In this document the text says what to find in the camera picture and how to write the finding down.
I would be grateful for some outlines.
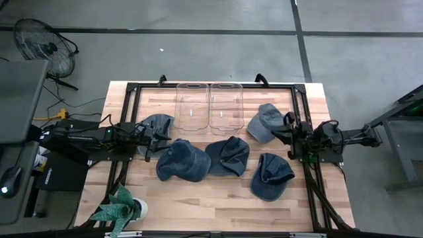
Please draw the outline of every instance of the denim cap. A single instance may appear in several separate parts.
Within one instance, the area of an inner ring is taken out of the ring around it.
[[[171,120],[171,123],[169,126],[166,126],[167,120]],[[154,114],[142,121],[143,125],[150,126],[154,122],[154,128],[161,132],[163,135],[168,136],[169,135],[169,128],[173,125],[174,118],[172,116],[166,115],[166,114]],[[165,140],[159,140],[157,147],[164,147],[167,145],[167,141]],[[146,146],[138,146],[137,147],[138,153],[141,155],[145,155],[145,152],[147,151]],[[150,152],[150,157],[159,157],[163,154],[164,150],[156,151],[154,153]]]
[[[231,136],[227,140],[209,144],[206,153],[211,158],[209,174],[241,176],[249,159],[250,147],[240,138]]]
[[[206,152],[185,139],[177,139],[160,156],[156,172],[161,181],[175,175],[190,182],[200,182],[207,175],[210,163],[210,156]]]
[[[284,115],[273,104],[267,103],[258,107],[258,113],[251,119],[247,130],[258,142],[268,143],[275,138],[270,130],[281,126],[284,126]]]
[[[284,192],[288,181],[294,177],[285,159],[271,153],[263,153],[251,179],[251,192],[264,201],[275,201]]]

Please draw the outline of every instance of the gray floor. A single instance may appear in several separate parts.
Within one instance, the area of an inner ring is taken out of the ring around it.
[[[423,2],[415,0],[297,0],[303,30],[406,32],[423,30]],[[36,18],[52,26],[227,30],[294,30],[288,0],[14,0],[0,23]],[[0,57],[22,60],[10,32],[0,32]],[[77,67],[61,88],[69,104],[105,97],[111,80],[304,82],[295,36],[189,34],[66,34],[80,47]],[[323,83],[332,118],[342,129],[361,127],[423,83],[423,38],[305,37],[314,82]],[[46,86],[55,90],[55,85]],[[55,102],[43,91],[36,116]],[[63,105],[55,106],[57,112]],[[102,101],[72,113],[102,111]],[[385,141],[384,131],[380,130]],[[347,147],[348,193],[356,226],[364,231],[423,236],[423,189],[387,194],[405,179],[385,143]],[[60,206],[54,227],[65,227],[76,206]],[[17,232],[18,227],[10,229]]]

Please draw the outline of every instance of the computer mouse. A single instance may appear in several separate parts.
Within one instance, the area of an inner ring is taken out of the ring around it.
[[[22,168],[14,166],[8,168],[0,180],[0,195],[4,198],[12,198],[19,190]]]

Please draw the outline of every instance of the green plant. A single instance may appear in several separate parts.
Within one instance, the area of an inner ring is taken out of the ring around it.
[[[119,184],[118,195],[108,195],[110,204],[100,205],[102,211],[94,214],[90,219],[96,221],[115,221],[112,238],[116,238],[129,221],[141,217],[141,209],[134,202],[131,192]]]

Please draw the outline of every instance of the wooden table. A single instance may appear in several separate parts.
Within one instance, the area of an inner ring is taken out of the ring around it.
[[[112,115],[113,123],[120,119],[127,81],[112,81],[104,104],[103,116]],[[306,83],[309,108],[314,127],[329,120],[329,112],[320,83]],[[172,177],[166,182],[157,178],[157,159],[150,163],[136,155],[130,163],[126,187],[134,197],[148,203],[147,217],[141,222],[133,222],[126,229],[136,230],[178,230],[178,231],[312,231],[310,211],[303,168],[298,161],[288,159],[289,146],[278,139],[267,144],[259,144],[248,132],[247,124],[264,103],[274,104],[282,113],[293,110],[291,93],[284,89],[245,89],[244,128],[239,137],[250,145],[247,169],[241,177],[216,177],[208,175],[201,182],[188,182]],[[143,89],[137,115],[137,122],[151,114],[164,113],[174,116],[175,89]],[[129,108],[132,108],[132,96]],[[206,135],[180,135],[173,128],[173,140],[183,137],[200,148],[209,143],[227,139],[210,132]],[[275,153],[290,163],[295,178],[285,192],[274,202],[265,202],[250,192],[249,184],[257,168],[261,153]],[[94,212],[104,197],[110,162],[101,162],[90,169],[79,204],[75,225],[83,223]],[[348,193],[344,177],[339,168],[332,164],[322,164],[322,173],[327,198],[342,218],[354,227]],[[317,202],[319,221],[323,223],[321,205]]]

